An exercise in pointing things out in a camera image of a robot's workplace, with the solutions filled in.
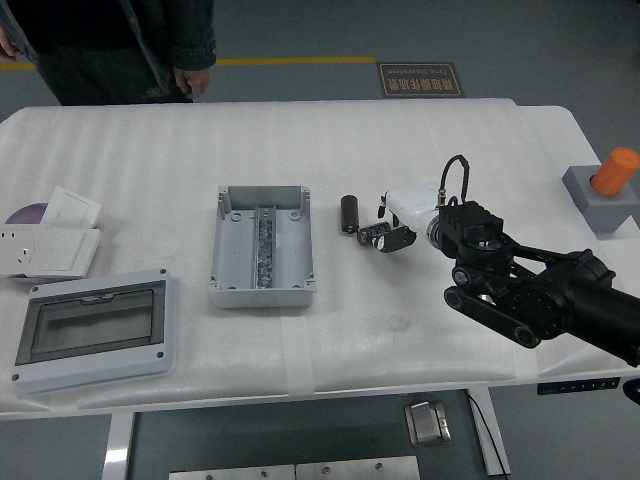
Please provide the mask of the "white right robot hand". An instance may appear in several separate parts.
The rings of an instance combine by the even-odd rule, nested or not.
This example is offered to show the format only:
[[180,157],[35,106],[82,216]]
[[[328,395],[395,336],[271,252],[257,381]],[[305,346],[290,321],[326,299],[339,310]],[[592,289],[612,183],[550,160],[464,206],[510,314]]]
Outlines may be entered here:
[[411,246],[418,238],[431,242],[438,222],[438,191],[434,187],[389,190],[381,197],[378,218],[389,212],[392,225],[373,240],[382,253]]

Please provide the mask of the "person's right hand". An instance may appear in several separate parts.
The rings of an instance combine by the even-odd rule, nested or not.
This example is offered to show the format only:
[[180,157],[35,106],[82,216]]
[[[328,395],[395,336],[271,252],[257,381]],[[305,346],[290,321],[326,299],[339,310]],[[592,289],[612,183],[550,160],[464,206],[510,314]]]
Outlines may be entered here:
[[0,26],[0,46],[1,46],[1,60],[6,62],[16,62],[22,55],[21,50],[13,41],[8,31]]

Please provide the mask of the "person's left hand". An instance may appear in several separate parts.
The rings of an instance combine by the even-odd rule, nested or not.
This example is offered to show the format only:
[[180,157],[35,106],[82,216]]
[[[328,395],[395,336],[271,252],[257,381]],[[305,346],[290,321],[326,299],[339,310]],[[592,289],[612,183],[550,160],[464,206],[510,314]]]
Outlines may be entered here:
[[209,86],[209,68],[195,71],[174,68],[173,74],[176,85],[188,99],[195,100],[200,98]]

